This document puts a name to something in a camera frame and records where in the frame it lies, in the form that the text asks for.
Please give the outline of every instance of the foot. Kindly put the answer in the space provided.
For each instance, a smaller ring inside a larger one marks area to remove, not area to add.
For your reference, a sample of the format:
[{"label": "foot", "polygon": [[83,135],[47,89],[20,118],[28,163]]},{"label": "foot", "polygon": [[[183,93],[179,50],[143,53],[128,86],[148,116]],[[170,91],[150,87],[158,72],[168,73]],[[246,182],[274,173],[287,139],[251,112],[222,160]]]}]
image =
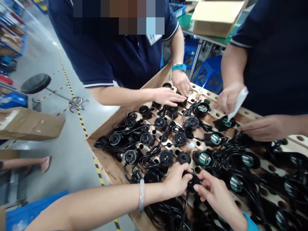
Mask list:
[{"label": "foot", "polygon": [[51,156],[45,157],[45,162],[41,164],[41,171],[42,173],[46,173],[50,167],[50,162],[51,162]]}]

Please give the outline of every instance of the safety tape line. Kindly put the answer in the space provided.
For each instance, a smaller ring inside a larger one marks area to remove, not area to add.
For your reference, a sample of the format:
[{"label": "safety tape line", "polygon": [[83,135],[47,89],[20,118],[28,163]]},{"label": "safety tape line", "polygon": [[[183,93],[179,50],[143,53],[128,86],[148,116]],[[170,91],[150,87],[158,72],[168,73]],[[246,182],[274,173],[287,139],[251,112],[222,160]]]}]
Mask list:
[{"label": "safety tape line", "polygon": [[[62,114],[63,112],[65,112],[67,109],[69,109],[69,108],[66,108],[66,109],[64,109],[63,111],[59,112],[56,116],[61,115],[61,114]],[[3,149],[7,149],[8,147],[12,146],[14,143],[16,143],[16,141],[17,141],[17,140],[14,140],[12,143],[10,143],[10,144],[8,144],[7,146],[5,146],[4,148],[2,148],[2,150],[3,150]]]},{"label": "safety tape line", "polygon": [[[55,92],[60,91],[61,89],[65,88],[66,86],[68,86],[68,84],[66,84],[66,85],[62,86],[61,88],[59,88],[59,89],[58,89],[58,90],[56,90]],[[41,99],[39,100],[39,102],[37,102],[36,104],[41,103],[41,102],[43,101],[43,99],[46,99],[47,97],[51,96],[52,94],[53,94],[53,93],[50,93],[49,95],[44,96],[44,97],[43,97],[43,98],[41,98]]]},{"label": "safety tape line", "polygon": [[[75,96],[74,96],[74,93],[73,93],[73,90],[72,90],[70,81],[69,81],[69,79],[68,79],[67,73],[66,73],[66,71],[65,71],[65,68],[64,68],[64,65],[63,65],[63,62],[62,62],[62,59],[61,59],[60,54],[59,54],[59,59],[60,59],[60,64],[61,64],[61,66],[62,66],[62,70],[63,70],[63,72],[64,72],[66,81],[67,81],[67,83],[68,83],[68,87],[70,88],[72,97],[74,98]],[[81,126],[82,126],[82,128],[83,128],[83,132],[84,132],[85,136],[88,137],[89,135],[88,135],[88,133],[87,133],[86,127],[84,126],[84,123],[83,123],[83,120],[82,120],[80,111],[79,111],[78,108],[76,108],[76,109],[77,109],[77,114],[78,114],[78,117],[79,117]],[[95,159],[94,157],[93,157],[93,160],[94,160],[94,164],[95,164],[95,167],[96,167],[96,171],[97,171],[97,174],[98,174],[98,177],[99,177],[99,180],[100,180],[100,184],[101,184],[102,186],[104,186],[103,176],[102,176],[102,173],[101,173],[101,171],[100,171],[98,162],[96,161],[96,159]],[[114,223],[115,223],[115,227],[116,227],[117,231],[121,231],[121,228],[120,228],[120,225],[119,225],[119,222],[118,222],[117,219],[114,219]]]}]

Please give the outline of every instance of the blue bin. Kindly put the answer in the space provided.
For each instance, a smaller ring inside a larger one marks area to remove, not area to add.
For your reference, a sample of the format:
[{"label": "blue bin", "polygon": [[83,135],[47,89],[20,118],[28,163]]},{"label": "blue bin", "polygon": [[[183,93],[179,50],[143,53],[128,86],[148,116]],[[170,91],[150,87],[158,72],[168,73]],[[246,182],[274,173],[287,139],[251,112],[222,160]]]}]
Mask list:
[{"label": "blue bin", "polygon": [[9,211],[6,213],[5,226],[6,231],[20,230],[23,231],[26,227],[49,205],[59,198],[68,194],[65,190],[56,195],[49,196],[40,201],[27,204],[24,207]]},{"label": "blue bin", "polygon": [[8,97],[11,97],[12,99],[6,104],[0,105],[0,108],[9,109],[13,107],[26,107],[27,106],[26,97],[23,95],[19,95],[18,93],[11,92],[7,94],[6,96],[4,96],[3,98],[8,98]]}]

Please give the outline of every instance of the black stool seat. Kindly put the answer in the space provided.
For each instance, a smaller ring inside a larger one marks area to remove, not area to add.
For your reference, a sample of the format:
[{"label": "black stool seat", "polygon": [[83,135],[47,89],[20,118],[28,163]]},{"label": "black stool seat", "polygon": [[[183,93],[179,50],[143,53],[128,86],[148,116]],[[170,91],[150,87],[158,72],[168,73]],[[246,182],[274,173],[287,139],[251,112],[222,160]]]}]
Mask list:
[{"label": "black stool seat", "polygon": [[46,88],[51,82],[51,77],[47,74],[37,74],[30,77],[21,86],[21,92],[25,94],[35,94]]}]

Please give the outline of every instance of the shirt sleeve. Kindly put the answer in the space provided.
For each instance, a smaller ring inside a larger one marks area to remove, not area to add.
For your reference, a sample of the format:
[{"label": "shirt sleeve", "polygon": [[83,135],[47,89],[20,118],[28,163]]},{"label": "shirt sleeve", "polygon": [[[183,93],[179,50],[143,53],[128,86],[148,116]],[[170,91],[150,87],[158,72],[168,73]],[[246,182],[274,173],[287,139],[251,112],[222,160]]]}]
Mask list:
[{"label": "shirt sleeve", "polygon": [[162,40],[170,40],[174,36],[178,28],[179,22],[176,19],[174,12],[169,5],[169,0],[165,0],[165,34],[163,35]]},{"label": "shirt sleeve", "polygon": [[65,1],[50,1],[48,14],[78,78],[85,88],[117,85],[101,45],[89,35],[73,34],[73,8],[70,7]]},{"label": "shirt sleeve", "polygon": [[232,45],[252,48],[262,39],[270,36],[279,20],[285,0],[258,0],[245,22],[233,35]]}]

